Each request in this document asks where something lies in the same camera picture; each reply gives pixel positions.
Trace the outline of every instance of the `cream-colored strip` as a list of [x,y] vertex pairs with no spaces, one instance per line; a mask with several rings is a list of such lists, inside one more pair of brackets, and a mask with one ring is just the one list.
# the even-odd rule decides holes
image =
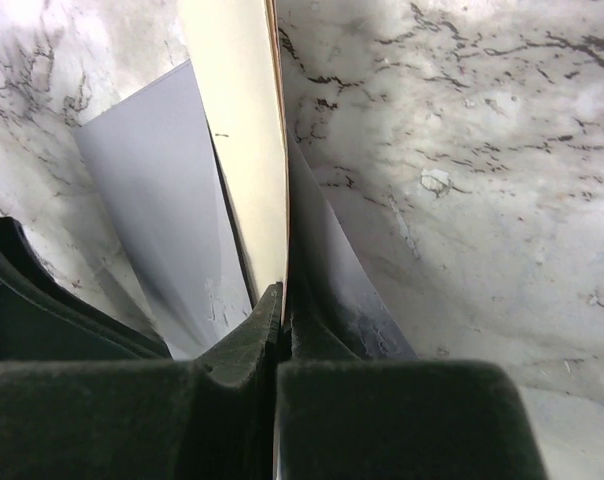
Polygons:
[[288,165],[272,8],[265,0],[179,1],[254,301],[268,285],[285,282],[288,257]]

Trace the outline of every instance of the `marble countertop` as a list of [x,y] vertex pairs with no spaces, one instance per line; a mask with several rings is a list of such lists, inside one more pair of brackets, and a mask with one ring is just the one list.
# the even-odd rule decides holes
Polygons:
[[[172,1],[0,1],[0,215],[151,331],[70,129],[187,58]],[[604,479],[604,0],[279,0],[287,119],[424,358],[515,379],[552,478]]]

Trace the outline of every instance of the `black plastic part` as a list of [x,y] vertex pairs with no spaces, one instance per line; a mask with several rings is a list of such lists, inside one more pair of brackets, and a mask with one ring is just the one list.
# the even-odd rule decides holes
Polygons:
[[282,480],[544,480],[515,386],[482,363],[288,362]]
[[281,306],[191,362],[0,363],[0,479],[270,479]]
[[55,284],[17,236],[17,222],[1,220],[0,361],[170,357],[160,341],[144,337]]

